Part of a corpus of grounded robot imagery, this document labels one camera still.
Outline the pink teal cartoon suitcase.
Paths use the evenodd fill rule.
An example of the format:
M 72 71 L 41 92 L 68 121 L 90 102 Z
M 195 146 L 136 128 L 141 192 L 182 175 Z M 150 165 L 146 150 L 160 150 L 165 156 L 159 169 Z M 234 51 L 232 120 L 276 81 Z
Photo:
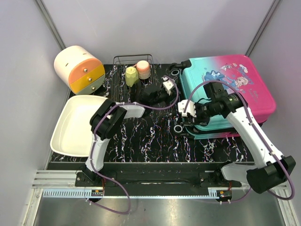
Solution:
M 195 140 L 237 137 L 225 116 L 212 112 L 222 108 L 216 100 L 224 95 L 234 106 L 243 104 L 240 93 L 262 125 L 276 110 L 276 102 L 251 59 L 244 55 L 190 58 L 169 67 L 181 85 L 178 112 L 181 120 L 173 128 L 175 136 Z

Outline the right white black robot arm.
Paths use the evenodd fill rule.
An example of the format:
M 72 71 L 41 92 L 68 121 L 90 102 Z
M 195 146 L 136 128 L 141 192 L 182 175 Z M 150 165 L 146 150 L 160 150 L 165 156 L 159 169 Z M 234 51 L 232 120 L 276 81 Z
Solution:
M 219 80 L 205 81 L 198 85 L 203 87 L 209 101 L 200 104 L 191 98 L 178 103 L 178 111 L 182 117 L 206 121 L 213 116 L 221 115 L 240 135 L 250 151 L 254 165 L 226 163 L 214 174 L 214 182 L 225 186 L 230 181 L 247 183 L 256 193 L 261 194 L 288 182 L 292 199 L 295 188 L 290 177 L 296 162 L 292 156 L 285 157 L 266 136 L 251 109 L 242 95 L 234 90 L 229 94 L 225 90 L 227 83 Z

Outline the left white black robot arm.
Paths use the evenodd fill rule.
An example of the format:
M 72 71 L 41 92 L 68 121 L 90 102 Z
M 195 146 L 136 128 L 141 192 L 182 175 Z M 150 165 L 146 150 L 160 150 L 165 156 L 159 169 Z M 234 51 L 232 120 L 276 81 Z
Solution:
M 149 86 L 143 91 L 138 102 L 117 103 L 106 97 L 101 98 L 101 104 L 91 117 L 89 124 L 92 131 L 92 144 L 86 166 L 83 169 L 85 181 L 91 186 L 100 184 L 102 178 L 99 171 L 103 168 L 104 156 L 110 139 L 114 137 L 124 119 L 142 118 L 149 114 L 147 109 L 165 110 L 176 99 L 178 90 Z

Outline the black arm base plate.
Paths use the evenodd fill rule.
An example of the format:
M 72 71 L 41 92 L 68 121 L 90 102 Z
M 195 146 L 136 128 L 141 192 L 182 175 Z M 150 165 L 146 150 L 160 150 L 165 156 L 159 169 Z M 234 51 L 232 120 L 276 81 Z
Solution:
M 214 162 L 106 162 L 101 174 L 122 185 L 190 185 L 195 187 L 241 187 L 237 181 L 219 181 Z

